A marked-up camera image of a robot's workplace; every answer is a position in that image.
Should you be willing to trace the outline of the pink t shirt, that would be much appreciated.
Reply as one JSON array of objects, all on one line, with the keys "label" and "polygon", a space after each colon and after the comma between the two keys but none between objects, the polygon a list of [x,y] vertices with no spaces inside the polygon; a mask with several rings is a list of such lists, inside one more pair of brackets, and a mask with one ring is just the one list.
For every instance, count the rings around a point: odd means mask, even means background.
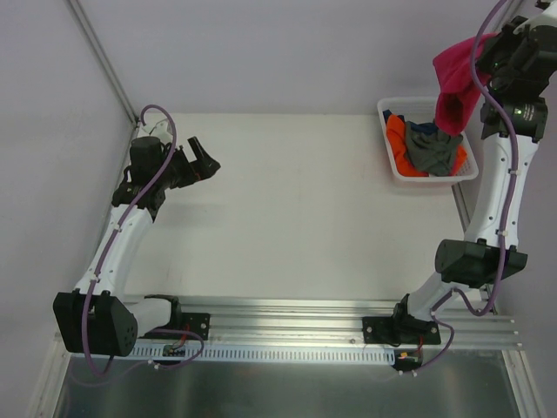
[{"label": "pink t shirt", "polygon": [[474,38],[468,38],[433,59],[440,86],[434,120],[443,132],[451,136],[464,131],[480,98],[480,89],[470,71],[473,43]]}]

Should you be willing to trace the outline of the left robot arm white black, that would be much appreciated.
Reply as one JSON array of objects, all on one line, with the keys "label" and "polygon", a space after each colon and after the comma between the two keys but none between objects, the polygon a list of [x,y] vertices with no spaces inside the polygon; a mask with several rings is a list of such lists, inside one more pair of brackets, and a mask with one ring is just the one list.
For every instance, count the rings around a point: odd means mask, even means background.
[{"label": "left robot arm white black", "polygon": [[84,277],[70,292],[60,292],[53,311],[66,349],[74,354],[124,357],[137,339],[159,333],[173,338],[183,318],[178,298],[150,294],[126,306],[125,283],[139,245],[153,226],[165,193],[213,177],[220,168],[199,143],[188,140],[195,159],[155,136],[131,143],[130,163],[112,195],[110,220]]}]

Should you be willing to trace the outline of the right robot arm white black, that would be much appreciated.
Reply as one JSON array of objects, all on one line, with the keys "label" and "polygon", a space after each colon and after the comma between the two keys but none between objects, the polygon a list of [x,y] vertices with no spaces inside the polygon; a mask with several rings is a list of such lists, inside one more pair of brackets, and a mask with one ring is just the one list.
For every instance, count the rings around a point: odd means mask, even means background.
[{"label": "right robot arm white black", "polygon": [[493,307],[504,279],[520,272],[527,255],[518,250],[518,218],[527,171],[548,119],[542,92],[556,71],[556,5],[537,17],[515,17],[474,54],[474,74],[489,76],[480,84],[485,103],[484,165],[473,217],[462,240],[444,239],[435,255],[435,272],[396,304],[384,332],[393,345],[440,343],[435,315],[456,297],[489,285],[487,304],[469,307],[475,316]]}]

